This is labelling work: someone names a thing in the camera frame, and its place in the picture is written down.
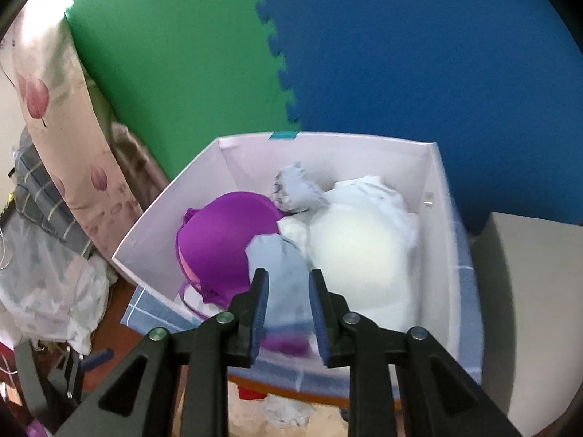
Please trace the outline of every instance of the blue gripper pad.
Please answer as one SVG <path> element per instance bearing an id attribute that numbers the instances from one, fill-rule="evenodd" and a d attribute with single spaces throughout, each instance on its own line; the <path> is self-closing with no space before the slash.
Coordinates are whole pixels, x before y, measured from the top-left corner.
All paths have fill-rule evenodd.
<path id="1" fill-rule="evenodd" d="M 314 321 L 314 334 L 318 341 L 318 352 L 320 353 L 320 357 L 322 357 L 324 364 L 326 364 L 330 356 L 328 333 L 326 331 L 324 311 L 322 310 L 322 304 L 320 303 L 320 297 L 318 295 L 318 290 L 316 289 L 314 271 L 310 271 L 310 277 L 308 278 L 308 292 L 310 294 L 312 320 Z"/>
<path id="2" fill-rule="evenodd" d="M 466 227 L 582 220 L 583 58 L 547 0 L 263 0 L 302 130 L 437 141 Z"/>
<path id="3" fill-rule="evenodd" d="M 251 325 L 251 360 L 255 361 L 259 354 L 261 347 L 261 340 L 263 339 L 263 324 L 265 323 L 265 312 L 267 311 L 267 298 L 269 297 L 269 273 L 265 271 L 263 275 L 263 282 L 261 290 L 257 299 L 257 307 L 255 308 L 255 315 L 253 315 L 253 323 Z"/>

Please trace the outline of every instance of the white fabric bin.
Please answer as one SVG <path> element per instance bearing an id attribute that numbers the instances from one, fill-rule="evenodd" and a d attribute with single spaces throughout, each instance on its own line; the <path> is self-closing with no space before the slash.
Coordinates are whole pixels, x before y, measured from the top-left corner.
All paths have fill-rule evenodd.
<path id="1" fill-rule="evenodd" d="M 458 356 L 460 291 L 450 194 L 435 143 L 340 133 L 244 134 L 217 138 L 174 179 L 133 226 L 113 256 L 138 285 L 185 318 L 178 291 L 185 277 L 176 259 L 176 233 L 188 208 L 227 192 L 269 196 L 276 174 L 301 162 L 323 190 L 334 182 L 381 176 L 419 214 L 419 325 Z"/>

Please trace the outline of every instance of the clothing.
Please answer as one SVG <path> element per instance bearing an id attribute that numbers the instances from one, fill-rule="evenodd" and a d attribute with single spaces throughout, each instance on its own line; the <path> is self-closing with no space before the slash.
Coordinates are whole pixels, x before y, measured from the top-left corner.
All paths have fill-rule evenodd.
<path id="1" fill-rule="evenodd" d="M 200 210 L 189 209 L 176 236 L 182 270 L 205 303 L 228 308 L 249 290 L 245 248 L 254 236 L 279 233 L 283 214 L 265 196 L 230 192 Z"/>
<path id="2" fill-rule="evenodd" d="M 281 169 L 273 186 L 273 203 L 283 212 L 299 213 L 328 205 L 322 189 L 306 179 L 304 168 L 299 162 Z"/>
<path id="3" fill-rule="evenodd" d="M 15 153 L 16 210 L 33 224 L 56 236 L 75 253 L 88 258 L 93 243 L 75 220 L 48 174 L 25 127 Z"/>
<path id="4" fill-rule="evenodd" d="M 189 281 L 183 283 L 179 290 L 179 296 L 183 304 L 202 320 L 206 320 L 225 310 L 213 303 L 205 303 L 200 292 Z"/>
<path id="5" fill-rule="evenodd" d="M 274 426 L 305 426 L 314 414 L 314 406 L 287 397 L 269 394 L 263 400 L 263 415 Z"/>
<path id="6" fill-rule="evenodd" d="M 295 182 L 307 182 L 302 172 L 292 172 Z M 288 204 L 297 208 L 313 205 L 319 196 L 287 194 Z M 408 330 L 419 308 L 417 216 L 374 176 L 337 182 L 323 196 L 328 207 L 284 217 L 278 222 L 281 234 L 298 246 L 308 267 L 322 270 L 328 289 L 342 294 L 351 310 L 381 327 Z"/>
<path id="7" fill-rule="evenodd" d="M 22 331 L 16 325 L 14 317 L 0 302 L 0 354 L 13 357 L 13 350 L 22 341 L 22 338 Z"/>
<path id="8" fill-rule="evenodd" d="M 257 235 L 245 249 L 249 277 L 263 268 L 269 275 L 264 329 L 312 329 L 308 267 L 297 246 L 281 235 Z"/>
<path id="9" fill-rule="evenodd" d="M 146 210 L 168 187 L 168 178 L 148 147 L 126 125 L 111 121 L 111 151 L 120 166 L 129 189 Z"/>
<path id="10" fill-rule="evenodd" d="M 81 354 L 107 307 L 107 263 L 86 260 L 39 226 L 13 214 L 2 228 L 6 258 L 0 302 L 28 337 L 68 341 Z"/>

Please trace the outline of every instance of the pink tulip pattern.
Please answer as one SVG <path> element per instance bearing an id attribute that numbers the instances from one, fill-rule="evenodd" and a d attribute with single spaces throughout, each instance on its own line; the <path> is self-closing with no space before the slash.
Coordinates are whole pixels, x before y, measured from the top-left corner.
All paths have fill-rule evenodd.
<path id="1" fill-rule="evenodd" d="M 91 184 L 96 190 L 104 192 L 107 190 L 107 174 L 106 171 L 99 166 L 91 166 Z"/>
<path id="2" fill-rule="evenodd" d="M 65 185 L 63 184 L 63 181 L 60 180 L 59 178 L 55 177 L 55 185 L 56 185 L 56 189 L 59 191 L 60 196 L 64 199 L 65 198 Z"/>
<path id="3" fill-rule="evenodd" d="M 40 78 L 36 77 L 26 80 L 22 75 L 17 74 L 17 80 L 18 89 L 22 100 L 26 103 L 28 113 L 35 120 L 42 120 L 43 125 L 46 127 L 47 124 L 44 122 L 43 116 L 47 112 L 50 101 L 48 87 Z"/>

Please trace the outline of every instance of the green foam mat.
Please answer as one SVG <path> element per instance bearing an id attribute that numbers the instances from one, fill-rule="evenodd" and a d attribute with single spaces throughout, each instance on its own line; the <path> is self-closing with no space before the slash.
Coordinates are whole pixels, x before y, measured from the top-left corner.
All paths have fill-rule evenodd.
<path id="1" fill-rule="evenodd" d="M 257 0 L 74 0 L 78 54 L 173 178 L 217 136 L 297 131 Z"/>

